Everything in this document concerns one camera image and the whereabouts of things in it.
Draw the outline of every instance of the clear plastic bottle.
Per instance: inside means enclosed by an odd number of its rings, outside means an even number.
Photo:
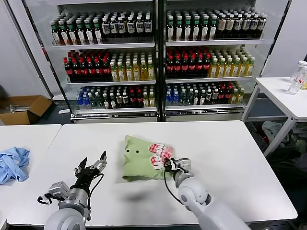
[[[292,81],[288,93],[289,94],[297,94],[299,89],[305,84],[307,75],[307,66],[304,66],[301,71],[297,73],[294,80]]]

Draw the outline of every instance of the refrigerator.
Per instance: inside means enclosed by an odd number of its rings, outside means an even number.
[[[291,1],[288,0],[234,0],[231,2],[225,0],[205,2],[201,0],[6,0],[6,2],[39,70],[44,78],[56,80],[71,110],[71,120],[75,123],[240,119],[255,86],[254,78],[261,77],[291,6]],[[266,15],[266,23],[259,37],[251,35],[250,32],[248,35],[240,33],[234,35],[233,30],[220,31],[220,27],[216,27],[216,34],[212,39],[209,39],[209,34],[202,38],[200,34],[204,24],[203,18],[208,15],[208,31],[210,31],[211,18],[216,13],[214,10],[225,14],[227,18],[229,18],[227,13],[234,14],[238,10],[244,10],[247,15],[251,14],[253,17],[258,14],[258,18]],[[110,20],[112,15],[115,15],[117,31],[111,25],[114,24],[114,21]],[[128,31],[131,15],[135,28],[130,28]],[[187,15],[191,17],[192,30],[196,24],[195,16],[200,18],[199,35],[195,39],[192,34],[188,40],[184,38],[182,31],[187,24]],[[143,28],[138,27],[140,24],[137,16],[141,16]],[[180,19],[177,16],[182,18],[182,34],[179,38],[176,36],[169,38],[169,16],[174,18],[174,35],[177,35]],[[219,18],[219,16],[217,13],[218,23],[223,17]],[[104,17],[110,26],[110,32],[106,31],[106,34],[103,25]],[[78,19],[82,24],[80,28],[85,38],[84,42],[81,42],[82,39],[80,40],[78,34]],[[95,27],[95,19],[98,21],[97,27]],[[65,43],[65,35],[62,36],[60,32],[59,21],[64,21],[65,29],[61,31],[66,32],[67,43]],[[59,40],[57,35],[52,33],[52,22],[57,26]],[[71,24],[74,31],[72,36],[76,37],[75,42],[69,33],[71,30],[68,26]],[[101,40],[100,36],[96,37],[96,31],[99,30]],[[87,36],[87,31],[91,31],[90,37]],[[243,51],[241,55],[246,54],[255,58],[253,71],[247,76],[242,73],[238,76],[222,74],[210,77],[208,70],[205,69],[200,72],[194,72],[193,69],[184,72],[182,67],[184,53],[186,52],[189,56],[190,67],[193,53],[197,53],[196,60],[200,59],[198,50],[211,53],[210,65],[213,62],[212,56],[219,53],[218,51],[221,52],[221,56],[224,55],[225,59],[228,59],[227,55],[231,54],[233,60],[238,50]],[[168,69],[171,63],[169,57],[172,55],[172,58],[176,59],[177,54],[182,55],[178,73],[174,71],[174,68],[171,71]],[[86,75],[83,75],[84,71],[79,72],[79,70],[82,71],[81,58],[87,65],[84,67]],[[136,58],[137,62],[138,70],[135,72],[133,58]],[[92,74],[89,68],[91,65],[95,74]],[[219,91],[222,86],[227,89],[232,86],[231,96],[235,87],[239,92],[243,88],[243,100],[234,100],[234,103],[230,103],[230,98],[224,97],[215,101],[211,96],[211,99],[200,102],[201,91],[204,88],[207,93],[208,86],[212,86],[212,89],[215,86]],[[195,100],[184,102],[175,100],[174,89],[178,90],[180,97],[182,87],[188,91],[195,87],[192,93],[195,94],[195,90],[199,91],[196,96],[193,96],[197,99],[193,98]],[[91,90],[92,95],[89,97],[88,92]]]

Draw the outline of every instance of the green cloth bag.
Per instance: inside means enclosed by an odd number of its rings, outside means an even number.
[[[163,179],[166,158],[173,148],[127,135],[125,137],[123,179],[127,181]]]

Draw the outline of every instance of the white table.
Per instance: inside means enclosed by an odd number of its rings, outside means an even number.
[[[80,161],[88,157],[91,165],[106,150],[105,176],[92,195],[92,220],[87,226],[197,224],[195,216],[167,192],[163,180],[128,183],[121,178],[128,134],[171,145],[177,157],[191,158],[192,171],[211,195],[225,201],[245,222],[297,217],[244,123],[212,121],[64,125],[29,181],[27,199],[16,204],[7,222],[43,226],[58,206],[39,204],[37,197],[55,182],[74,184],[74,168]],[[176,194],[174,182],[168,183]]]
[[[243,113],[242,121],[247,120],[260,90],[288,117],[281,130],[265,150],[264,156],[268,157],[270,153],[276,150],[296,122],[307,121],[307,90],[300,90],[295,95],[288,94],[289,78],[256,78],[256,83],[257,85]]]
[[[0,126],[0,150],[11,147],[20,147],[30,150],[29,165],[26,167],[29,178],[23,182],[9,181],[0,185],[0,229],[6,228],[6,218],[14,203],[22,203],[24,189],[34,178],[34,170],[41,164],[40,160],[46,153],[61,125],[27,125],[27,126]]]

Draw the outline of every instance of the red label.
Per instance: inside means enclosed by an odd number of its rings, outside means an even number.
[[[110,68],[104,69],[104,73],[105,73],[105,74],[109,74],[110,72],[111,72],[111,69],[110,69]]]
[[[187,70],[187,69],[188,69],[188,66],[181,66],[181,69],[182,69],[182,70]]]
[[[196,65],[196,69],[197,70],[201,70],[202,69],[202,65]]]
[[[71,75],[71,74],[72,74],[72,69],[67,70],[66,73],[67,73],[68,75]]]
[[[194,70],[195,66],[189,66],[189,70]]]
[[[173,71],[174,66],[167,66],[167,71]]]

